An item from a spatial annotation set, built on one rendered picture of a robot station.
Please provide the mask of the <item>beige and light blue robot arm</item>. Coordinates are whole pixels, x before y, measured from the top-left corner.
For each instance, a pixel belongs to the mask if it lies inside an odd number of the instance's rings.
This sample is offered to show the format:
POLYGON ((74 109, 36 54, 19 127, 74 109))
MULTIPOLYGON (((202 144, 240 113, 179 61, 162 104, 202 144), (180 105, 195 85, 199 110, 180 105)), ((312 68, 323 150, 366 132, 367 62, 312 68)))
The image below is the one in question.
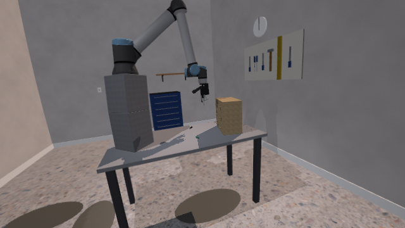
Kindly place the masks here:
POLYGON ((124 38, 113 39, 114 68, 112 75, 121 73, 138 75, 135 63, 142 56, 143 50, 177 20, 188 65, 188 68, 185 68, 185 76, 198 77, 200 84, 207 83, 206 66, 197 65, 186 12, 187 8, 182 0, 172 0, 170 7, 134 41, 124 38))

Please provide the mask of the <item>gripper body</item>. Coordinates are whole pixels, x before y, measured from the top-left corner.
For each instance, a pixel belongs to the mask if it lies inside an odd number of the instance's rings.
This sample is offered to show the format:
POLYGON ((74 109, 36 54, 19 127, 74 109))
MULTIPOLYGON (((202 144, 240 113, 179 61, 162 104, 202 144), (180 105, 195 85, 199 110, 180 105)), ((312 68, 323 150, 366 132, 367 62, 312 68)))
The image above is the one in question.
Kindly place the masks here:
POLYGON ((209 94, 209 87, 208 87, 208 84, 207 83, 204 83, 204 85, 203 84, 199 84, 199 85, 202 85, 202 89, 200 89, 202 92, 203 92, 203 95, 208 95, 209 94), (205 89, 205 90, 204 90, 205 89))

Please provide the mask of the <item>wooden chest of drawers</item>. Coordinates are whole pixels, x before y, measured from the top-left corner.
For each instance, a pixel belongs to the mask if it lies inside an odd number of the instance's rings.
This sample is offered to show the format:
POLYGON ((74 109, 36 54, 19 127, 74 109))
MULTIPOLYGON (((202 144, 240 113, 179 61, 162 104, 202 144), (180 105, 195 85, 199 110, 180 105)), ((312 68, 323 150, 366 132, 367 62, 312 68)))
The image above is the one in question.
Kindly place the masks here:
POLYGON ((242 134, 242 101, 233 97, 216 99, 223 103, 223 135, 242 134))

